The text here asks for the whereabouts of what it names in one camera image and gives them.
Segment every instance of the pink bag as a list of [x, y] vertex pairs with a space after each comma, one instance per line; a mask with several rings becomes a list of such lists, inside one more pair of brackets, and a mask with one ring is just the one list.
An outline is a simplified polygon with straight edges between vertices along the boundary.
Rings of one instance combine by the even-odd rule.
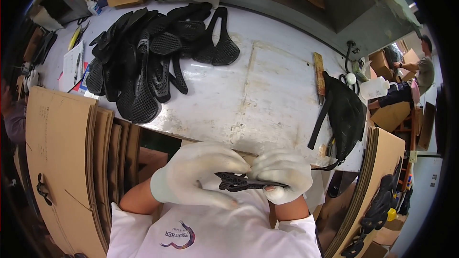
[[416, 105], [417, 103], [419, 103], [420, 97], [421, 97], [419, 93], [418, 83], [416, 83], [416, 80], [412, 80], [410, 87], [411, 87], [411, 97], [413, 98], [413, 102]]

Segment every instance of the man in gray shirt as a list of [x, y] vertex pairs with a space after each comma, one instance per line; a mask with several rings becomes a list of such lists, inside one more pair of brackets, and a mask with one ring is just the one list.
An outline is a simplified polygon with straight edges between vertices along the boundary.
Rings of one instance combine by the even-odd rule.
[[[394, 63], [395, 69], [404, 68], [413, 73], [416, 73], [419, 70], [419, 75], [415, 79], [419, 87], [419, 96], [424, 94], [430, 88], [430, 86], [432, 86], [435, 76], [432, 62], [432, 42], [427, 35], [423, 35], [421, 37], [421, 47], [425, 56], [416, 63]], [[412, 90], [410, 84], [404, 81], [397, 84], [399, 86], [399, 90], [397, 90], [395, 87], [391, 87], [387, 91], [387, 96], [378, 98], [376, 101], [371, 102], [368, 104], [368, 108], [383, 108], [398, 102], [413, 103], [413, 95], [411, 93]]]
[[5, 79], [1, 80], [1, 114], [5, 121], [6, 134], [15, 144], [26, 142], [26, 110], [28, 92], [38, 84], [38, 71], [32, 70], [30, 76], [24, 78], [26, 98], [17, 102], [11, 101], [10, 86]]

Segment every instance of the white work glove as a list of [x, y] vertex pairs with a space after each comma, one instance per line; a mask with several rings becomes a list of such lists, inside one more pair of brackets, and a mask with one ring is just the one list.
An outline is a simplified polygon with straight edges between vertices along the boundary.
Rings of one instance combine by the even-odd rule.
[[216, 172], [244, 174], [250, 165], [233, 150], [216, 142], [198, 142], [181, 147], [150, 181], [153, 197], [159, 202], [186, 205], [213, 205], [237, 208], [232, 197], [201, 187], [200, 179]]
[[28, 93], [29, 90], [33, 87], [38, 85], [38, 71], [32, 70], [30, 72], [29, 77], [24, 77], [24, 92]]
[[313, 184], [311, 165], [302, 155], [287, 149], [273, 149], [253, 160], [250, 179], [273, 181], [287, 187], [263, 189], [266, 198], [273, 204], [286, 204], [300, 197]]

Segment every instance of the spiral notebook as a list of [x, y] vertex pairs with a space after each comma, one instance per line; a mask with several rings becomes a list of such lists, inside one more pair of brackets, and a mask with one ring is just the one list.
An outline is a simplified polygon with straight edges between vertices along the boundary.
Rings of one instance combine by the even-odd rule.
[[64, 70], [59, 79], [59, 90], [70, 91], [84, 74], [84, 40], [64, 55]]

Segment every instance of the white t-shirt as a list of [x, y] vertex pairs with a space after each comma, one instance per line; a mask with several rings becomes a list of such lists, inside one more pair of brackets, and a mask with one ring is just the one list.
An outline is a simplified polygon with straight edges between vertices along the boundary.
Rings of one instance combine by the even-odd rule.
[[199, 205], [164, 204], [161, 218], [124, 212], [112, 203], [107, 258], [320, 258], [312, 215], [269, 225], [269, 205], [261, 190], [221, 191], [240, 207], [226, 210]]

